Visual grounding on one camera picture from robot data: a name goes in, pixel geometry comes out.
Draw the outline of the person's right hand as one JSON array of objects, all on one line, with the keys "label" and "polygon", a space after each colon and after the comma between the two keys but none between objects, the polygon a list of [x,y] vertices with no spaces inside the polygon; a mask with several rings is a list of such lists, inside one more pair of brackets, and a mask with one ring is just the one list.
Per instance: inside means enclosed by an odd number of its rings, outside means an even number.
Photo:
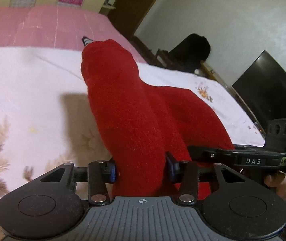
[{"label": "person's right hand", "polygon": [[286,174],[278,172],[275,175],[267,175],[264,183],[270,187],[275,188],[276,194],[282,199],[286,200]]}]

